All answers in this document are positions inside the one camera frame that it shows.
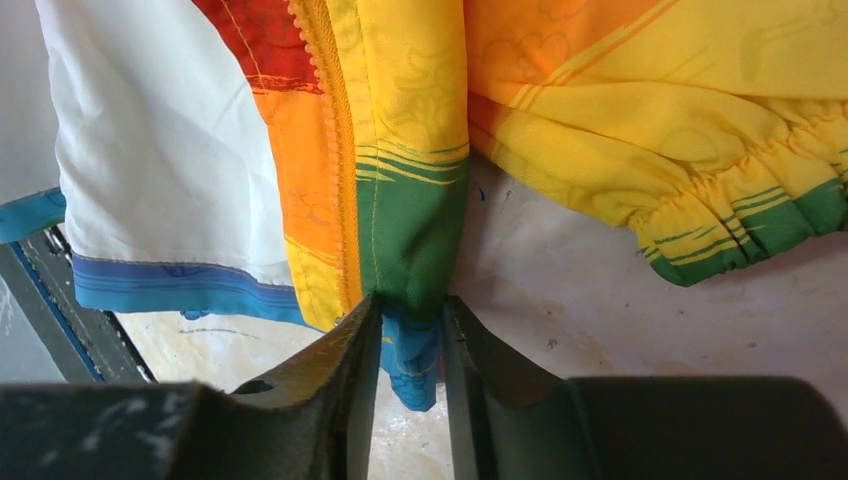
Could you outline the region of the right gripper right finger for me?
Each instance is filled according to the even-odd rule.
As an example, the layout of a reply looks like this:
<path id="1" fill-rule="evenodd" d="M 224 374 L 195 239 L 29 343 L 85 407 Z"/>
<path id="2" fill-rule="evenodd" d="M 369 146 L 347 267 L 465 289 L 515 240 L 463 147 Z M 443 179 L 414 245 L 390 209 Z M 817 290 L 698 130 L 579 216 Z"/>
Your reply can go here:
<path id="1" fill-rule="evenodd" d="M 553 375 L 458 298 L 444 358 L 458 479 L 843 479 L 847 430 L 775 376 Z"/>

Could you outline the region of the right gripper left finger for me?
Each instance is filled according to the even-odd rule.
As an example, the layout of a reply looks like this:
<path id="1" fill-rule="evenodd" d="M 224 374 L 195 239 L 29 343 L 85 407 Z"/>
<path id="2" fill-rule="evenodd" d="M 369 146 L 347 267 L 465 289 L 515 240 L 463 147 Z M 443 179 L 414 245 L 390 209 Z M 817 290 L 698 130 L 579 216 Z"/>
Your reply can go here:
<path id="1" fill-rule="evenodd" d="M 1 389 L 5 479 L 364 479 L 379 302 L 232 392 L 206 384 Z"/>

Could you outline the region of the rainbow striped jacket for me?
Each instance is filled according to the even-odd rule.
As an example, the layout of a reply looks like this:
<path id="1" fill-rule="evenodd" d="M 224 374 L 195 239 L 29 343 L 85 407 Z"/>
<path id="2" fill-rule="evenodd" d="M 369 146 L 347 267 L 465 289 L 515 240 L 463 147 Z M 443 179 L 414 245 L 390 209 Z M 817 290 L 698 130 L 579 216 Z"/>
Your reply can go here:
<path id="1" fill-rule="evenodd" d="M 1 239 L 77 301 L 327 331 L 435 401 L 478 154 L 689 287 L 847 227 L 843 1 L 5 1 Z"/>

